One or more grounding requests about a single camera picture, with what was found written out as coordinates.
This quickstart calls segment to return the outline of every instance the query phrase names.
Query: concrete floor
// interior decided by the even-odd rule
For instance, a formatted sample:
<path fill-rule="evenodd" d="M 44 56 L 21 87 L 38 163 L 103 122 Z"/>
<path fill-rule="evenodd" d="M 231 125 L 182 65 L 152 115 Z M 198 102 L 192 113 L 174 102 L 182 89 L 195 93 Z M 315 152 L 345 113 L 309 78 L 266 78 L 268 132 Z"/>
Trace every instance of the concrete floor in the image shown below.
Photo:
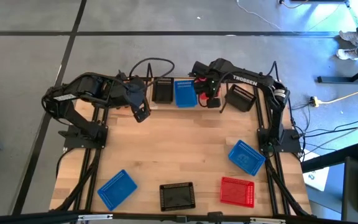
<path fill-rule="evenodd" d="M 282 31 L 355 30 L 353 16 L 344 4 L 310 3 L 290 10 L 274 1 L 240 1 L 249 11 L 276 23 Z M 0 0 L 0 30 L 71 30 L 80 0 L 48 1 Z M 257 16 L 248 14 L 235 0 L 197 1 L 88 1 L 79 30 L 242 30 L 277 31 Z M 53 85 L 68 37 L 0 37 L 0 215 L 10 212 L 34 138 L 42 107 L 40 98 Z M 309 96 L 331 100 L 358 91 L 358 85 L 322 85 L 320 75 L 351 76 L 358 62 L 342 61 L 334 54 L 351 44 L 338 38 L 302 37 L 77 37 L 63 82 L 70 82 L 85 71 L 115 75 L 118 69 L 129 72 L 145 57 L 173 60 L 173 76 L 183 77 L 199 60 L 204 63 L 223 57 L 234 65 L 255 72 L 267 72 L 274 60 L 280 78 L 291 90 L 293 105 Z M 153 63 L 155 75 L 166 65 Z M 144 74 L 145 67 L 137 70 Z M 304 128 L 307 110 L 294 112 L 297 124 Z M 331 129 L 358 120 L 358 96 L 320 108 L 311 108 L 309 130 Z M 55 164 L 62 153 L 64 129 L 52 121 L 24 212 L 48 209 L 55 181 Z M 332 138 L 308 140 L 319 144 Z M 357 133 L 326 147 L 340 149 L 358 141 Z M 317 150 L 318 154 L 327 151 Z"/>

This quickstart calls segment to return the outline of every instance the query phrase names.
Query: red basket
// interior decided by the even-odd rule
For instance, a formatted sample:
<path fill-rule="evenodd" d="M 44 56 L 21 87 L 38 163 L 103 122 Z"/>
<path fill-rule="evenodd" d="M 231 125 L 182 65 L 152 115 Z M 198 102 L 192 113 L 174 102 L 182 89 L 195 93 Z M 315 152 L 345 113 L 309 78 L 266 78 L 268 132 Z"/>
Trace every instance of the red basket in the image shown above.
<path fill-rule="evenodd" d="M 222 177 L 221 202 L 253 208 L 254 189 L 251 181 Z"/>

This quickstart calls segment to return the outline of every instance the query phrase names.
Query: person's foot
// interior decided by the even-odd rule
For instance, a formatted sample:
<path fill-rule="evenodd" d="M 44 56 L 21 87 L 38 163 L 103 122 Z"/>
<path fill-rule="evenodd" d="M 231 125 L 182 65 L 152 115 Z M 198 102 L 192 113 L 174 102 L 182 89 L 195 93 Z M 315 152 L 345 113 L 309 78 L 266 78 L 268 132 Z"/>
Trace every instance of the person's foot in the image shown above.
<path fill-rule="evenodd" d="M 336 56 L 342 60 L 358 60 L 356 49 L 339 49 L 336 52 Z"/>
<path fill-rule="evenodd" d="M 350 41 L 353 45 L 358 47 L 358 35 L 357 35 L 357 32 L 342 32 L 342 31 L 339 31 L 339 36 L 342 39 L 346 40 L 346 41 Z"/>

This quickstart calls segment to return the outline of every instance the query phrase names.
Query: white sneaker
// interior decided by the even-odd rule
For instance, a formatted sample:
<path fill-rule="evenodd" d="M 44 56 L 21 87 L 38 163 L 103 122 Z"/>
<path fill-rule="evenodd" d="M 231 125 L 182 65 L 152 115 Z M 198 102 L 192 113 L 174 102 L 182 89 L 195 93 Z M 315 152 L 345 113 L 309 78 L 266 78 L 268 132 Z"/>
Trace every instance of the white sneaker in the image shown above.
<path fill-rule="evenodd" d="M 336 52 L 336 56 L 342 60 L 346 60 L 346 59 L 358 60 L 356 49 L 339 49 Z"/>
<path fill-rule="evenodd" d="M 339 31 L 339 36 L 342 39 L 346 40 L 346 41 L 350 41 L 353 45 L 358 47 L 358 35 L 357 35 L 357 32 L 342 32 L 342 31 Z"/>

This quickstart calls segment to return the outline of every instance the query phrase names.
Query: wooden table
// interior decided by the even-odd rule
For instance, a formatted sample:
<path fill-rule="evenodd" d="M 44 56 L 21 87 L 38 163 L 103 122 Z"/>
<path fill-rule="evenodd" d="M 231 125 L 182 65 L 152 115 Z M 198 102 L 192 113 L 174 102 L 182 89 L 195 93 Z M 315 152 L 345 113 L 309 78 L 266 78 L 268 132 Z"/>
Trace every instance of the wooden table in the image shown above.
<path fill-rule="evenodd" d="M 249 85 L 240 85 L 253 93 Z M 263 93 L 259 93 L 261 102 Z M 256 129 L 259 127 L 256 106 L 242 113 L 227 105 L 223 114 L 197 106 L 183 110 L 175 105 L 156 106 L 150 103 L 150 117 L 137 123 L 130 110 L 110 110 L 107 125 L 109 136 L 102 150 L 91 210 L 108 212 L 96 191 L 120 170 L 125 169 L 137 184 L 137 190 L 113 212 L 207 215 L 223 212 L 225 215 L 271 216 L 269 188 L 265 166 L 253 177 L 234 165 L 227 157 L 235 143 L 241 139 L 258 149 Z M 77 101 L 76 110 L 91 119 L 93 107 Z M 264 104 L 262 112 L 266 115 Z M 288 110 L 283 124 L 291 128 Z M 84 149 L 67 154 L 60 165 L 50 208 L 58 207 L 73 190 L 80 176 Z M 302 170 L 297 158 L 281 153 L 285 183 L 302 208 L 311 212 Z M 247 208 L 219 202 L 222 177 L 233 177 L 255 182 L 255 207 Z M 196 208 L 172 212 L 160 211 L 159 185 L 193 182 Z M 83 191 L 81 207 L 84 207 L 88 186 Z M 282 199 L 275 185 L 278 210 L 283 213 Z"/>

